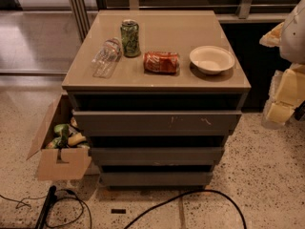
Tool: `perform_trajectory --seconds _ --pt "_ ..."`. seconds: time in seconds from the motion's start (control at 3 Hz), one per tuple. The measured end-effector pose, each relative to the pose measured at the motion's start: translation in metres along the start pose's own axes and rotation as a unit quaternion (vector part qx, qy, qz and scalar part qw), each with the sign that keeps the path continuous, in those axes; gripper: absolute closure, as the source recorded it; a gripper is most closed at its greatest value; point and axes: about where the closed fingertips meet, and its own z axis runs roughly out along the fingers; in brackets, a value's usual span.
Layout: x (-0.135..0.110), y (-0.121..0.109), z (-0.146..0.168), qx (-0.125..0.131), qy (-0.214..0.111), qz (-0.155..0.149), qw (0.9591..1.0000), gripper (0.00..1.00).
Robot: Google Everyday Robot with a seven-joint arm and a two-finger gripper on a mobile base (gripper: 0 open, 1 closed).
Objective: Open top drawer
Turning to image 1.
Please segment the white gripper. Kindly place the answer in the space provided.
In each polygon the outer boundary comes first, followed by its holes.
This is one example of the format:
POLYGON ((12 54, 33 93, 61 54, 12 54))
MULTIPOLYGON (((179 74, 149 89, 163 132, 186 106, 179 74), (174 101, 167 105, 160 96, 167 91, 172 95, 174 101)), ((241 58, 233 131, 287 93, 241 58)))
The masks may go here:
POLYGON ((282 127, 305 101, 305 0, 300 0, 284 23, 264 34, 259 44, 280 45, 281 57, 293 63, 284 72, 275 71, 263 109, 264 127, 282 127))

